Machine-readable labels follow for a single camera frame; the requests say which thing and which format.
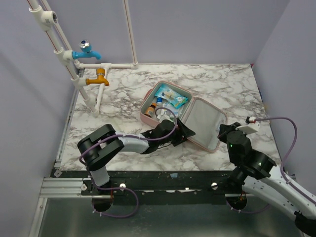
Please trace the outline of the amber brown medicine bottle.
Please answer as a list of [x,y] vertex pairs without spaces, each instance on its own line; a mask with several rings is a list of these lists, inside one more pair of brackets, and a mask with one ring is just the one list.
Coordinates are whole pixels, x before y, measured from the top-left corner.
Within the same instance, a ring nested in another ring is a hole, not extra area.
[[152,117],[153,114],[155,113],[155,109],[156,109],[157,104],[155,102],[153,102],[145,111],[144,115],[147,117]]

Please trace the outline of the white blue tube bottle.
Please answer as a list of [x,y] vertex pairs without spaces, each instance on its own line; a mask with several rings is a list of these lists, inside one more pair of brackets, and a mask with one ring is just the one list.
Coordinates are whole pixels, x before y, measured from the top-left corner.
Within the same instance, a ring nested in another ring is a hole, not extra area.
[[157,97],[156,104],[157,104],[157,107],[161,107],[162,106],[162,98],[161,97]]

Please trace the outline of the pink medicine kit case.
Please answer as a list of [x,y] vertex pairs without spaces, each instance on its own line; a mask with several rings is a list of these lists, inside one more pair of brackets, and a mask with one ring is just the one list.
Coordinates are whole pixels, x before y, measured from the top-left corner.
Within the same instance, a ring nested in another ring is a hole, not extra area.
[[156,117],[150,118],[146,116],[145,111],[154,102],[155,93],[164,84],[188,98],[188,102],[182,106],[182,111],[179,115],[181,122],[196,133],[195,136],[188,138],[188,140],[206,151],[214,153],[220,143],[218,139],[219,126],[228,122],[226,114],[208,101],[200,97],[194,97],[191,92],[175,84],[160,81],[147,92],[140,106],[141,121],[151,127],[158,125]]

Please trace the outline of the blue cotton swab bag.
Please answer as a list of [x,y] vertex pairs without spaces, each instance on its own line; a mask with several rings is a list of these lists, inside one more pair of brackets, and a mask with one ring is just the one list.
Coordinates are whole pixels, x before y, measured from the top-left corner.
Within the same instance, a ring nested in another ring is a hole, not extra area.
[[167,100],[176,109],[180,108],[188,100],[187,97],[180,95],[165,84],[157,90],[155,96]]

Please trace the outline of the clear teal plastic packet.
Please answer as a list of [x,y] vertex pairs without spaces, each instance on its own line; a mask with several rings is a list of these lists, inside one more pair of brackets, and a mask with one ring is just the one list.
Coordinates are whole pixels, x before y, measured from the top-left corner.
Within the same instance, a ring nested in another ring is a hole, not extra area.
[[182,114],[182,110],[183,106],[177,109],[172,104],[165,102],[162,104],[162,109],[159,109],[157,118],[159,121],[163,119],[174,121],[175,117],[178,118]]

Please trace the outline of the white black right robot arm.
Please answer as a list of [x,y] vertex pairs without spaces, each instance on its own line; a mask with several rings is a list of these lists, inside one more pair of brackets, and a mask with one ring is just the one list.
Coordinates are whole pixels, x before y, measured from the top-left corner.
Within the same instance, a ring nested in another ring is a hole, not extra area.
[[282,166],[252,148],[248,134],[258,132],[258,121],[219,126],[218,139],[225,143],[235,168],[227,179],[231,187],[241,188],[278,208],[294,220],[295,226],[310,237],[316,235],[316,197],[303,188]]

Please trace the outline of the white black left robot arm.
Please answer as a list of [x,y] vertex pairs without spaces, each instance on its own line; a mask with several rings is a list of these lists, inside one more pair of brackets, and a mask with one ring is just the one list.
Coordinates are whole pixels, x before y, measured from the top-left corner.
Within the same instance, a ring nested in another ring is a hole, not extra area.
[[179,119],[175,122],[165,119],[154,129],[136,135],[118,133],[111,124],[106,124],[81,139],[77,148],[79,159],[95,185],[103,188],[110,181],[106,165],[118,153],[150,154],[165,144],[178,146],[195,134]]

